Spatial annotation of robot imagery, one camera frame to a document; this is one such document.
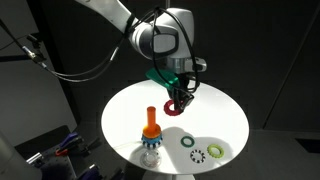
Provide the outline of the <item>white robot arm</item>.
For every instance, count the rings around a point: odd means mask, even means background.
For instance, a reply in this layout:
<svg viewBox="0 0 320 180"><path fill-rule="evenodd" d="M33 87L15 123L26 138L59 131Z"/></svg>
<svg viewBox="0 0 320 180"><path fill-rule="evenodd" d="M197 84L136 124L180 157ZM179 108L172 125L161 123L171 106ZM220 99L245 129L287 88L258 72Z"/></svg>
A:
<svg viewBox="0 0 320 180"><path fill-rule="evenodd" d="M157 65L146 76L167 89L170 100L164 111L181 114L194 99L196 87L188 86L198 79L196 57L192 48L194 18L181 8L154 8L137 18L120 0L75 0L114 25L143 57L155 62L164 58L167 68Z"/></svg>

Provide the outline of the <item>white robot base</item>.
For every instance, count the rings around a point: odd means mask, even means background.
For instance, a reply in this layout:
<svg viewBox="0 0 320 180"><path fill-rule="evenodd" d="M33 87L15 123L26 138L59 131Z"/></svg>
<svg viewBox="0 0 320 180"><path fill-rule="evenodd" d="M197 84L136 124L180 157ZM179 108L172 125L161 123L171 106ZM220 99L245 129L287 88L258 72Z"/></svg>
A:
<svg viewBox="0 0 320 180"><path fill-rule="evenodd" d="M0 180L41 180L42 172L29 165L0 132Z"/></svg>

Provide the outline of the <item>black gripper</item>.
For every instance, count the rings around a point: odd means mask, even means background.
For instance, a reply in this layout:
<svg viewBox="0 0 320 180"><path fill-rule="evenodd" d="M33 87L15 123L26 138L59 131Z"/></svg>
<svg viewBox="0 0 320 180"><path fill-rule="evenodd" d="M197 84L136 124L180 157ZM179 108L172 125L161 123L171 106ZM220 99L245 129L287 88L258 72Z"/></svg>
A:
<svg viewBox="0 0 320 180"><path fill-rule="evenodd" d="M188 85L191 80L196 80L196 77L190 73L176 74L176 77L178 78L177 89L169 90L168 95L174 102L174 110L180 112L180 109L184 111L194 99L192 93L196 91L196 86L189 88Z"/></svg>

